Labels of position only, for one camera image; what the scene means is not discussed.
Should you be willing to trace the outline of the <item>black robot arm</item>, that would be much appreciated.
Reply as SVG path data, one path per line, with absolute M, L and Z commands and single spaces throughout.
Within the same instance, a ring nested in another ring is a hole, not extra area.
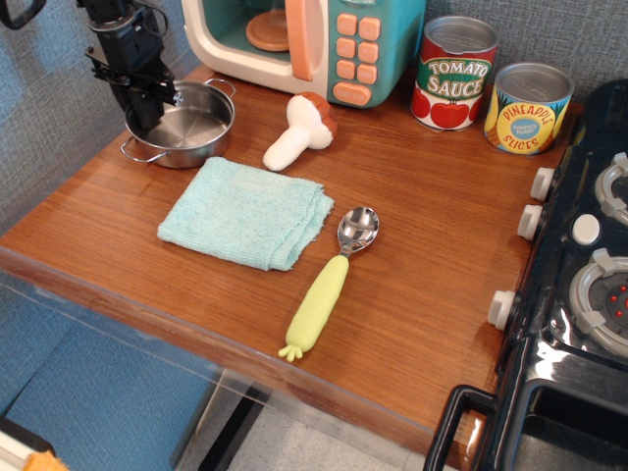
M 181 94 L 175 75 L 162 61 L 168 18 L 142 1 L 79 1 L 99 44 L 86 49 L 97 79 L 111 87 L 121 108 L 131 112 L 139 127 L 157 126 L 167 104 L 176 106 Z

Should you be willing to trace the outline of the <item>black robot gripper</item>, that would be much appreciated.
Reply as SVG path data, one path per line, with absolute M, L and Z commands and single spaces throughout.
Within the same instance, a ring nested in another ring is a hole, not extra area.
M 119 19 L 89 26 L 99 40 L 85 51 L 94 76 L 111 87 L 123 111 L 130 106 L 141 129 L 154 128 L 164 114 L 163 103 L 180 103 L 174 74 L 161 59 L 164 44 L 156 23 Z

